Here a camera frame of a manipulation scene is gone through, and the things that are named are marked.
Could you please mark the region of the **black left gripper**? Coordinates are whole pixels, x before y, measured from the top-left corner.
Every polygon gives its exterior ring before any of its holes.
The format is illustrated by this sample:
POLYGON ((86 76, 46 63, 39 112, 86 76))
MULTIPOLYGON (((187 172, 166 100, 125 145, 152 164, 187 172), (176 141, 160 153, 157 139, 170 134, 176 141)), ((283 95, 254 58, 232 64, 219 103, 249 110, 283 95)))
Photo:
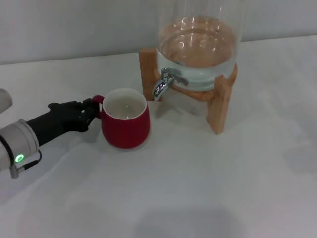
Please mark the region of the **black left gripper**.
POLYGON ((91 98, 83 102, 51 103, 49 112, 27 121, 35 133, 39 146, 71 132, 85 132, 96 117, 91 98))

